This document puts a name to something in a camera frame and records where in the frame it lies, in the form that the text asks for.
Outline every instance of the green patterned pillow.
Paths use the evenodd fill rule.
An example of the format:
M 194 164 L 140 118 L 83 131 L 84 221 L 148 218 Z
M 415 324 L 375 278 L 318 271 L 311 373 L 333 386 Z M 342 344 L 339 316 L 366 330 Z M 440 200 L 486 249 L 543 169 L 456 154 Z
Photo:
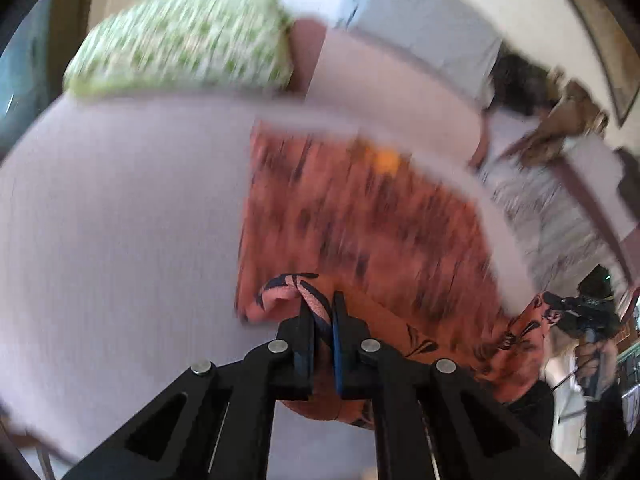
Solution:
M 149 0 L 92 30 L 66 69 L 78 96 L 135 88 L 284 88 L 292 65 L 279 0 Z

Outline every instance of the orange patterned cloth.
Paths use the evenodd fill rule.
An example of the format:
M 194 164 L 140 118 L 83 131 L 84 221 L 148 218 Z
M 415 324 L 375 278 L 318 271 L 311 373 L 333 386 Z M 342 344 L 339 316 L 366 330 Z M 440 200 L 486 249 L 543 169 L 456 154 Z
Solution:
M 348 303 L 358 305 L 352 316 L 370 328 L 385 319 L 388 333 L 375 336 L 425 362 L 452 358 L 490 384 L 498 400 L 516 400 L 536 381 L 546 324 L 533 303 L 525 311 L 529 319 L 502 312 L 473 203 L 389 152 L 327 136 L 292 136 L 263 123 L 252 133 L 251 162 L 240 316 L 254 322 L 295 316 L 299 299 L 276 298 L 262 309 L 256 294 L 283 272 L 318 272 L 328 298 L 336 288 L 348 298 L 357 295 Z M 532 327 L 540 330 L 529 335 Z M 513 334 L 510 347 L 499 351 L 505 333 Z M 416 350 L 412 341 L 430 342 L 430 351 Z
M 501 317 L 484 341 L 472 345 L 472 352 L 464 352 L 460 347 L 452 348 L 447 333 L 441 333 L 437 340 L 427 337 L 364 292 L 331 277 L 306 272 L 269 280 L 244 310 L 247 319 L 287 319 L 296 316 L 304 302 L 313 315 L 319 341 L 313 396 L 305 402 L 285 404 L 309 418 L 341 420 L 366 428 L 373 425 L 370 402 L 341 400 L 335 391 L 331 299 L 336 290 L 343 292 L 349 316 L 364 320 L 373 338 L 388 343 L 413 361 L 430 364 L 443 357 L 452 359 L 501 401 L 519 398 L 536 382 L 543 339 L 558 318 L 558 313 L 538 295 L 522 314 L 513 319 Z

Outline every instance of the cable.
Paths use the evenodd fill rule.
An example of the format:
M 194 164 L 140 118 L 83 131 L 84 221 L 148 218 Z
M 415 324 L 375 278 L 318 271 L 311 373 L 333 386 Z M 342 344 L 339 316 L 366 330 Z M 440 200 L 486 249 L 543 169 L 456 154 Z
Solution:
M 571 377 L 573 377 L 575 374 L 577 374 L 578 371 L 580 371 L 582 368 L 584 368 L 586 365 L 588 365 L 594 359 L 595 359 L 595 357 L 592 357 L 588 361 L 586 361 L 586 362 L 582 363 L 580 366 L 578 366 L 573 372 L 571 372 L 569 375 L 567 375 L 567 377 L 565 377 L 564 379 L 562 379 L 562 381 L 560 381 L 558 384 L 556 384 L 556 386 L 551 388 L 551 391 L 548 394 L 543 395 L 542 397 L 540 397 L 535 402 L 530 402 L 529 404 L 525 404 L 523 407 L 521 407 L 521 408 L 519 408 L 517 410 L 510 410 L 511 413 L 519 413 L 519 412 L 521 412 L 523 410 L 526 410 L 528 408 L 532 408 L 533 406 L 536 406 L 537 404 L 542 402 L 542 400 L 546 399 L 549 395 L 552 396 L 554 394 L 554 391 L 556 391 L 560 386 L 562 386 L 565 382 L 567 382 L 569 379 L 571 379 Z

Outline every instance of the pillow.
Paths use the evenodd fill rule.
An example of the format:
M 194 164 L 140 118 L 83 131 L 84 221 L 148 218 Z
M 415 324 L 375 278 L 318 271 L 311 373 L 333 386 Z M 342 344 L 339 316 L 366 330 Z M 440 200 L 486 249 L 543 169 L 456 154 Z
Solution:
M 501 45 L 492 25 L 462 0 L 343 0 L 342 24 L 427 63 L 482 106 Z
M 78 96 L 123 89 L 284 88 L 291 76 L 279 0 L 149 0 L 92 30 L 66 69 Z
M 395 132 L 402 152 L 438 153 L 461 166 L 482 137 L 482 115 L 416 63 L 360 35 L 326 32 L 306 101 L 345 110 Z

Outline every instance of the metal rivet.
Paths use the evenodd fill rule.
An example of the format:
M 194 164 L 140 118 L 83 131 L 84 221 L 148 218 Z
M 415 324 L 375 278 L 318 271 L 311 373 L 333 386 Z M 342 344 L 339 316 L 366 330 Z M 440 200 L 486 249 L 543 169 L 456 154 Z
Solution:
M 380 350 L 380 341 L 377 339 L 365 339 L 362 343 L 360 343 L 360 348 L 362 348 L 365 352 L 377 352 Z
M 281 354 L 287 348 L 289 348 L 289 345 L 283 339 L 274 339 L 269 343 L 268 348 L 269 348 L 269 351 L 273 354 Z
M 452 374 L 456 371 L 456 364 L 451 359 L 440 359 L 436 362 L 436 368 L 443 374 Z
M 191 371 L 196 375 L 206 375 L 211 370 L 211 361 L 199 361 L 191 365 Z

